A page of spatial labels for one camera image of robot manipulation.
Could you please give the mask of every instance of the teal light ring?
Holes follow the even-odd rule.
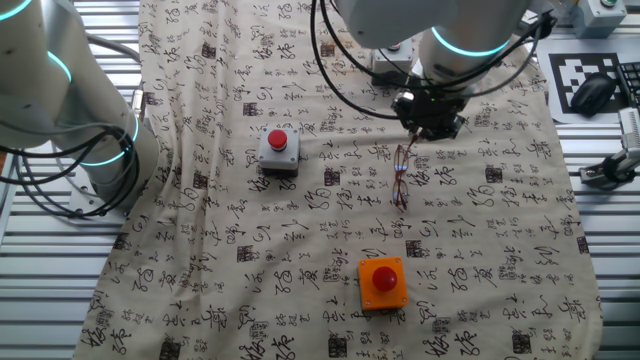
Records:
[[[7,20],[8,18],[18,14],[20,11],[24,10],[27,6],[29,6],[29,4],[31,4],[31,0],[24,0],[22,2],[22,4],[18,5],[17,8],[15,8],[15,9],[7,12],[7,13],[0,14],[0,21]]]
[[[135,121],[136,121],[136,131],[133,133],[133,138],[132,138],[133,142],[135,142],[136,139],[138,138],[138,130],[140,130],[140,124],[138,124],[138,119],[136,118]],[[80,163],[80,165],[83,165],[83,166],[102,166],[102,165],[111,164],[112,162],[114,162],[114,161],[120,159],[121,157],[123,157],[125,151],[122,151],[120,154],[112,157],[111,159],[109,159],[107,161],[103,161],[103,162],[100,162],[100,163]]]
[[[69,82],[71,82],[71,71],[69,71],[67,65],[65,65],[62,60],[55,56],[51,51],[49,51],[49,59],[58,64],[58,66],[60,66],[62,70],[64,70],[65,74],[67,74],[67,77],[69,78]]]
[[[500,52],[502,49],[504,49],[508,44],[509,44],[509,40],[507,40],[506,43],[502,44],[501,46],[493,49],[493,50],[489,50],[489,51],[467,51],[467,50],[462,50],[459,49],[451,44],[449,44],[436,30],[435,27],[431,28],[431,31],[433,31],[433,36],[436,37],[436,39],[438,39],[438,41],[440,41],[440,43],[446,47],[447,49],[453,51],[454,53],[460,54],[460,55],[464,55],[464,56],[470,56],[470,57],[483,57],[483,56],[490,56],[490,55],[494,55],[497,54],[498,52]]]

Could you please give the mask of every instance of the tablecloth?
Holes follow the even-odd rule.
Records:
[[[471,100],[455,140],[412,148],[401,212],[393,153],[409,138],[332,94],[313,60],[310,11],[284,0],[141,1],[160,157],[115,239],[75,358],[592,358],[600,299],[536,65]],[[369,50],[330,15],[366,62]],[[340,91],[388,113],[396,90],[372,86],[317,33]],[[524,58],[515,52],[481,86]],[[299,130],[297,178],[261,174],[267,126]],[[362,311],[359,261],[392,256],[407,306]]]

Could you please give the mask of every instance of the eyeglasses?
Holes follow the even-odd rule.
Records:
[[[393,168],[396,172],[396,181],[393,184],[393,204],[400,209],[400,211],[407,210],[407,204],[409,203],[409,189],[407,183],[402,180],[402,175],[407,172],[409,150],[416,140],[418,140],[418,135],[413,136],[406,149],[402,145],[398,145],[393,160]]]

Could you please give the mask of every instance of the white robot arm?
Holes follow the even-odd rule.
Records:
[[[154,170],[158,145],[98,66],[73,5],[68,0],[0,1],[0,34],[0,145],[30,148],[51,140],[68,150],[105,127],[121,129],[133,146],[123,149],[121,137],[106,136],[81,166],[105,201],[137,178],[120,204],[133,206]],[[82,152],[71,157],[78,159]],[[137,174],[129,163],[136,156]]]
[[[325,0],[313,3],[318,1],[326,23]],[[474,96],[474,84],[486,75],[488,65],[504,53],[530,4],[531,0],[336,0],[349,32],[364,47],[385,48],[427,29],[412,78],[407,84],[389,83],[410,90],[392,107],[406,129],[428,140],[455,138],[462,125],[457,113]],[[546,14],[544,21],[550,30],[552,18]],[[540,35],[542,22],[537,26]]]

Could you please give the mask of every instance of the aluminum slats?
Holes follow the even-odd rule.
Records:
[[[75,1],[75,5],[88,32],[137,50],[138,1]],[[616,33],[639,36],[639,25],[640,15],[630,15]],[[567,30],[552,36],[562,37],[563,32]],[[113,51],[96,46],[92,50],[130,100],[140,81],[140,67]],[[611,193],[582,186],[578,168],[619,151],[620,128],[615,124],[557,128],[603,299],[605,329],[596,359],[640,359],[640,180]],[[39,176],[56,171],[48,160],[34,160],[32,165]],[[71,186],[65,180],[43,188],[57,201],[69,201]],[[6,229],[0,229],[0,359],[68,360],[119,226],[78,227],[54,219],[22,189],[10,199],[11,216]],[[34,221],[41,230],[33,229]]]

